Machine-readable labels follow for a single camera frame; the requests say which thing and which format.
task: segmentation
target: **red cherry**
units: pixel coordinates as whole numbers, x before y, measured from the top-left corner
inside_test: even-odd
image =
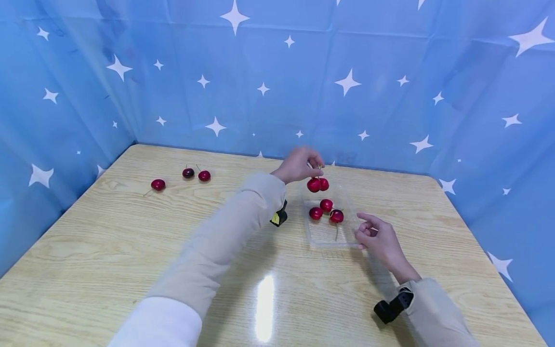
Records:
[[[199,172],[199,179],[201,182],[208,182],[210,180],[210,173],[207,170]]]
[[[332,223],[341,223],[343,222],[343,212],[340,210],[333,210],[330,214],[330,222]]]
[[[320,190],[325,191],[330,187],[330,183],[325,178],[320,178]]]
[[[313,220],[319,220],[324,215],[324,211],[319,207],[313,207],[309,211],[309,216]]]
[[[320,208],[322,210],[324,210],[324,212],[331,212],[331,209],[333,208],[334,203],[330,200],[330,199],[324,199],[322,201],[320,201]]]
[[[320,180],[316,177],[311,178],[307,183],[306,187],[313,193],[320,191]]]
[[[164,182],[163,179],[157,178],[151,182],[150,187],[156,190],[157,192],[160,192],[164,190],[164,188],[166,188],[166,182]]]
[[[185,170],[183,170],[183,177],[185,178],[195,177],[195,170],[191,168],[186,168]]]

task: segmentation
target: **blue curtain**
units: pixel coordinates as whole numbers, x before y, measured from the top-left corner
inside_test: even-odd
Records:
[[[554,40],[551,0],[4,0],[0,274],[134,142],[308,144],[436,178],[555,345]]]

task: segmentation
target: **plastic tray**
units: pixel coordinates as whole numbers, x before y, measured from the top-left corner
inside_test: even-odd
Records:
[[[299,193],[304,206],[305,230],[309,244],[315,248],[352,248],[357,247],[355,230],[359,228],[360,220],[352,206],[351,198],[347,190],[330,182],[330,187],[325,192],[313,193],[306,187],[306,182],[299,184]],[[334,209],[343,211],[344,219],[340,224],[330,223],[329,214],[324,213],[320,220],[313,220],[309,211],[313,207],[319,207],[322,199],[330,199],[334,203]]]

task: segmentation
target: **person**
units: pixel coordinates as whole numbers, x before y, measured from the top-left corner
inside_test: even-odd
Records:
[[[223,275],[247,240],[281,209],[285,186],[323,175],[323,167],[318,152],[302,147],[272,173],[248,177],[196,230],[108,346],[195,346]],[[397,291],[414,294],[406,316],[417,340],[428,346],[477,345],[447,293],[433,279],[422,279],[409,264],[391,224],[366,213],[358,217],[364,220],[355,235],[359,248],[373,253],[393,273],[400,284]]]

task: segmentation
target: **wooden table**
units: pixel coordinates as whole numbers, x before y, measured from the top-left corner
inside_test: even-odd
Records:
[[[0,345],[105,346],[195,228],[255,170],[278,160],[135,145],[0,280]],[[212,180],[183,181],[188,164]],[[484,346],[544,345],[495,268],[428,177],[326,167],[355,207],[390,221],[409,261],[436,278]],[[150,181],[167,188],[143,197]],[[310,249],[298,184],[224,278],[201,346],[413,345],[372,308],[395,287],[356,249]]]

